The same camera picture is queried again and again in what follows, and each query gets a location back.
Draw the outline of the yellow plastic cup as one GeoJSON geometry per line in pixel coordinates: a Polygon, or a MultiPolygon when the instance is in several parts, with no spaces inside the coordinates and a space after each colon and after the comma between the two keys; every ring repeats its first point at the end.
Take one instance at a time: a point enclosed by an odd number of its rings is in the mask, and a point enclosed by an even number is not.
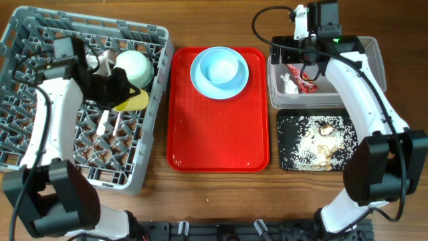
{"type": "Polygon", "coordinates": [[[140,94],[129,98],[118,106],[115,106],[113,110],[116,112],[143,110],[148,106],[148,103],[148,93],[145,90],[140,89],[140,94]]]}

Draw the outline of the white plastic spoon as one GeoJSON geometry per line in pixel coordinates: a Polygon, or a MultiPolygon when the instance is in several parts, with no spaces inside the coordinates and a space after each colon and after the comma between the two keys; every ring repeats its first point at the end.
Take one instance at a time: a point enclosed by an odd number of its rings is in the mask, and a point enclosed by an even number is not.
{"type": "Polygon", "coordinates": [[[105,130],[106,130],[105,123],[108,122],[109,112],[110,112],[109,110],[104,110],[102,113],[102,116],[101,116],[100,121],[98,123],[98,127],[96,129],[96,134],[98,136],[102,136],[105,133],[105,130]]]}

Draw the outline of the white napkin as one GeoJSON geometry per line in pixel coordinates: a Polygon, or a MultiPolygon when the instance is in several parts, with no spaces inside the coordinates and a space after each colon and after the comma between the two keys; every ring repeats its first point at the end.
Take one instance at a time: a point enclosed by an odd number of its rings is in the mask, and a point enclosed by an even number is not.
{"type": "Polygon", "coordinates": [[[285,94],[298,94],[298,86],[290,78],[289,73],[282,74],[280,78],[284,81],[284,93],[285,94]]]}

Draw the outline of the green bowl with food scraps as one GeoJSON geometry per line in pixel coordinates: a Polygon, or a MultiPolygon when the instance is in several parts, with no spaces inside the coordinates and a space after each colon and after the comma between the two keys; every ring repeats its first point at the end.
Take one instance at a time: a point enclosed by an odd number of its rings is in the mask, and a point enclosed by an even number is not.
{"type": "Polygon", "coordinates": [[[123,69],[128,81],[140,89],[147,86],[154,77],[152,62],[144,54],[135,50],[119,54],[114,67],[123,69]]]}

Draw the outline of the red candy wrapper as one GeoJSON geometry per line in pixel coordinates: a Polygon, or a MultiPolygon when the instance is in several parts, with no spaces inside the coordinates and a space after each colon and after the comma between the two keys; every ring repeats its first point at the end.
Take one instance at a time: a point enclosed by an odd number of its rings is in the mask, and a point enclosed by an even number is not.
{"type": "Polygon", "coordinates": [[[288,64],[287,67],[295,78],[300,93],[311,94],[318,90],[318,86],[313,81],[309,81],[308,75],[305,72],[301,74],[302,71],[300,68],[297,68],[291,64],[288,64]]]}

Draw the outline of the white plastic fork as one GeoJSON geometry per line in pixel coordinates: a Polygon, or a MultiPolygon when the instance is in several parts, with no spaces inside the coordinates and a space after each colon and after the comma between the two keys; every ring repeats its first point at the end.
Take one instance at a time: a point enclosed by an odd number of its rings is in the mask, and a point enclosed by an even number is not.
{"type": "Polygon", "coordinates": [[[120,126],[121,119],[122,119],[122,112],[118,112],[118,114],[116,116],[116,122],[115,122],[115,125],[114,125],[114,129],[113,129],[113,132],[112,132],[112,136],[113,137],[115,137],[117,135],[117,133],[118,133],[118,129],[119,129],[119,126],[120,126]]]}

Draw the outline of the light green bowl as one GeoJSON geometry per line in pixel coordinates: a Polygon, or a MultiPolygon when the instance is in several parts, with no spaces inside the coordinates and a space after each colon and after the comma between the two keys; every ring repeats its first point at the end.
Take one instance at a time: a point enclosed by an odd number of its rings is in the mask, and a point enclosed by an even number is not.
{"type": "Polygon", "coordinates": [[[236,54],[230,48],[209,48],[202,55],[199,69],[211,84],[222,85],[235,78],[239,63],[236,54]]]}

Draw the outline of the light blue plate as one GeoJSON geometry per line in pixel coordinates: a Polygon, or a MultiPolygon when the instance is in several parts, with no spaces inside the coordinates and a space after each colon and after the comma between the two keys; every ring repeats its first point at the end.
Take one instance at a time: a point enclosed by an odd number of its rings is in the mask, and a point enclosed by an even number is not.
{"type": "Polygon", "coordinates": [[[249,80],[249,67],[243,56],[237,51],[231,49],[237,56],[239,69],[235,78],[222,85],[213,85],[203,77],[199,64],[202,55],[208,50],[203,50],[198,54],[191,64],[190,77],[195,89],[203,96],[215,100],[225,100],[237,96],[247,85],[249,80]]]}

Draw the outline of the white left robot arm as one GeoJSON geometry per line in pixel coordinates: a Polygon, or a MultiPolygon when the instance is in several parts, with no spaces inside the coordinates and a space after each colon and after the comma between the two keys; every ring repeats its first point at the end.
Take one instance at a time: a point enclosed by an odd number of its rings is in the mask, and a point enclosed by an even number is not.
{"type": "Polygon", "coordinates": [[[38,67],[29,82],[37,94],[30,142],[19,169],[6,173],[2,183],[13,206],[10,240],[17,221],[34,238],[149,239],[131,212],[100,203],[96,189],[74,163],[75,127],[83,101],[110,110],[140,94],[123,69],[102,76],[89,67],[89,48],[77,37],[55,39],[53,62],[38,67]]]}

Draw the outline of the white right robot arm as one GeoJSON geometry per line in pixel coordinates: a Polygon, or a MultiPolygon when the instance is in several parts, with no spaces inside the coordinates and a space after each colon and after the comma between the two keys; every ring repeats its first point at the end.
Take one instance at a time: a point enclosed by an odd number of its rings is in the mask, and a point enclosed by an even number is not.
{"type": "Polygon", "coordinates": [[[364,47],[355,35],[305,37],[281,47],[292,62],[318,65],[340,95],[352,120],[358,148],[343,171],[344,189],[314,214],[312,239],[345,236],[373,212],[399,202],[398,221],[405,198],[415,192],[427,156],[427,135],[412,131],[389,104],[374,80],[364,47]]]}

